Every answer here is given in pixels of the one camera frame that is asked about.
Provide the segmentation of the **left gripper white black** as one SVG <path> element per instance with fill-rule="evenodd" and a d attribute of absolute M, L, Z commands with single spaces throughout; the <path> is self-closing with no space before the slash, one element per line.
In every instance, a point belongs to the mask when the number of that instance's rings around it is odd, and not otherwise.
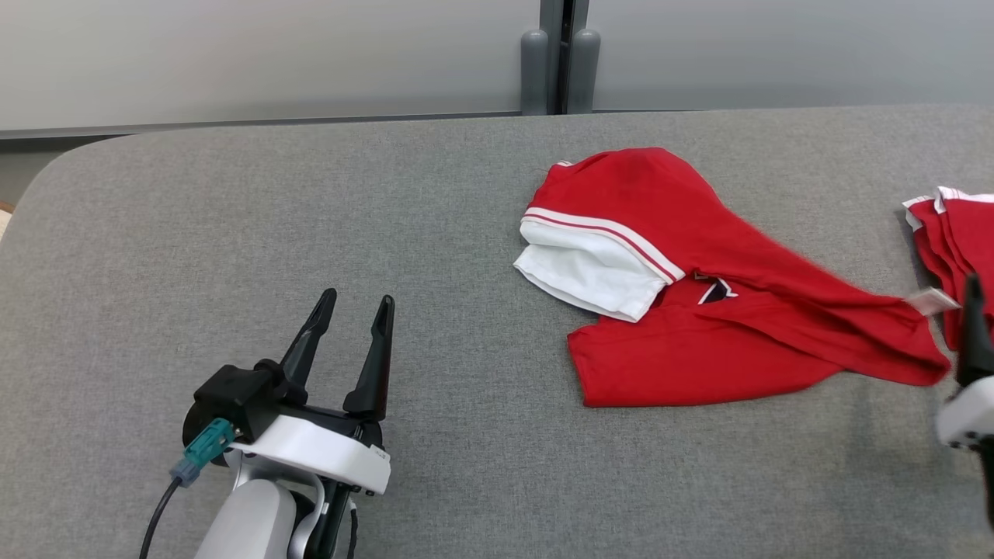
<path fill-rule="evenodd" d="M 288 382 L 305 389 L 321 337 L 327 332 L 337 291 L 326 289 L 280 361 Z M 391 457 L 381 423 L 386 418 L 393 356 L 395 301 L 383 296 L 373 324 L 370 347 L 343 411 L 301 404 L 302 390 L 266 387 L 245 406 L 252 420 L 263 418 L 226 450 L 226 466 L 255 460 L 285 475 L 315 474 L 345 484 L 351 491 L 383 495 L 391 478 Z"/>

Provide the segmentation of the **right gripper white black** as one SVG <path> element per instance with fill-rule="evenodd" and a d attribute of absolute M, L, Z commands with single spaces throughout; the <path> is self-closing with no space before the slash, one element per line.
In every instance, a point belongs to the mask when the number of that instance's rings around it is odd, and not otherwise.
<path fill-rule="evenodd" d="M 960 304 L 960 340 L 955 380 L 961 388 L 942 404 L 935 418 L 945 446 L 970 446 L 993 435 L 993 345 L 984 315 L 979 276 L 967 276 Z"/>

